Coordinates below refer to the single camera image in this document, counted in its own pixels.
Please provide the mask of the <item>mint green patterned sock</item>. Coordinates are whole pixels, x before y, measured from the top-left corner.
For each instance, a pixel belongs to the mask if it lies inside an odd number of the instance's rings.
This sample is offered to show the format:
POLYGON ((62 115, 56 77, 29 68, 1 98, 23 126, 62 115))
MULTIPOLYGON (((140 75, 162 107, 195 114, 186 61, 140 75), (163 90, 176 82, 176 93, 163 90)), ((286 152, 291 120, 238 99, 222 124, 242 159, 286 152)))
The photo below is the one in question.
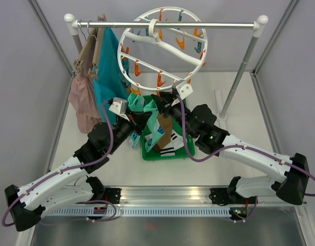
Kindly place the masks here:
POLYGON ((154 145, 159 141, 159 139, 163 136, 164 131, 162 130, 157 116, 159 114, 158 109, 156 107, 155 102, 152 100, 144 107, 144 112, 151 112, 152 115, 147 122, 147 127, 151 132, 151 136, 148 137, 145 143, 145 150, 149 152, 154 145))

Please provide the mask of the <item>white round clip hanger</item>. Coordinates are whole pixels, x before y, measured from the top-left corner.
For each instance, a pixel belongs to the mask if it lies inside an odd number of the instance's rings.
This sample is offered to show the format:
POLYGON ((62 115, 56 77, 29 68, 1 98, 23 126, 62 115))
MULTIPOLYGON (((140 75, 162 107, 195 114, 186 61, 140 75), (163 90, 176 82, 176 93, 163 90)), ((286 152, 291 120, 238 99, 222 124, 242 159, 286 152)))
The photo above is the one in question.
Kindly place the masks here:
MULTIPOLYGON (((191 16, 181 13, 181 10, 189 11, 179 7, 160 7, 142 15, 149 20, 157 19, 161 22, 192 23, 195 21, 191 16)), ((168 29, 155 28, 154 32, 159 33, 162 41, 183 53, 194 58, 201 58, 202 43, 168 29)), ((129 81, 132 88, 152 92, 170 89, 175 81, 184 80, 196 67, 160 46, 135 42, 129 38, 119 41, 117 58, 119 64, 123 66, 121 74, 129 81)))

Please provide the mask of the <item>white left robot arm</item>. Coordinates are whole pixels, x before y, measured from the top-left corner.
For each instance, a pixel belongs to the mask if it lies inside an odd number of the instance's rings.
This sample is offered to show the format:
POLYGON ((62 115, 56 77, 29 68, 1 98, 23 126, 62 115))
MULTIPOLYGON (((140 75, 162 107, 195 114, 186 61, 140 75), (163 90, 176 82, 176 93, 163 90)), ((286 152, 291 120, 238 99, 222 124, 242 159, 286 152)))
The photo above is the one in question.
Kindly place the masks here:
POLYGON ((76 203, 103 203, 106 189, 91 173, 101 168, 131 133, 142 133, 151 112, 130 112, 116 124, 100 122, 87 142, 67 161, 41 178, 21 187, 5 188, 7 211, 4 227, 18 232, 37 225, 45 216, 76 203))

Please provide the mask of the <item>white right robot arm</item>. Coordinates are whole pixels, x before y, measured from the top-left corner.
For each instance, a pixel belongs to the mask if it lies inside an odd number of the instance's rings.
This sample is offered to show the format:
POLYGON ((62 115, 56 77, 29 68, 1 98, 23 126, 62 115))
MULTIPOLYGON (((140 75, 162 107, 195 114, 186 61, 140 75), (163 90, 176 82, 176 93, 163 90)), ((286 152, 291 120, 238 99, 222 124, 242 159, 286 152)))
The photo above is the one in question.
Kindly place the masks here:
POLYGON ((229 158, 265 174, 255 178, 234 177, 227 188, 230 201, 276 195, 289 204, 303 203, 309 180, 308 163, 304 155, 267 152, 240 140, 215 125, 217 117, 206 104, 189 110, 171 92, 153 95, 152 100, 159 113, 171 116, 186 136, 196 140, 195 145, 208 157, 229 158))

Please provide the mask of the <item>white black striped sock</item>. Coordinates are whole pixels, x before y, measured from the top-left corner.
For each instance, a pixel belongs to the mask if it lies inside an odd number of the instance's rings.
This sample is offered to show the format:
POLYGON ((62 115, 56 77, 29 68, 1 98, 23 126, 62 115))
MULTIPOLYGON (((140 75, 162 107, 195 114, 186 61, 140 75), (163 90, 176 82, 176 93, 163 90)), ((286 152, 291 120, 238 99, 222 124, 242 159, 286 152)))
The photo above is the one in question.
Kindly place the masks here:
POLYGON ((175 156, 176 151, 184 147, 183 137, 172 131, 171 141, 160 151, 160 156, 175 156))

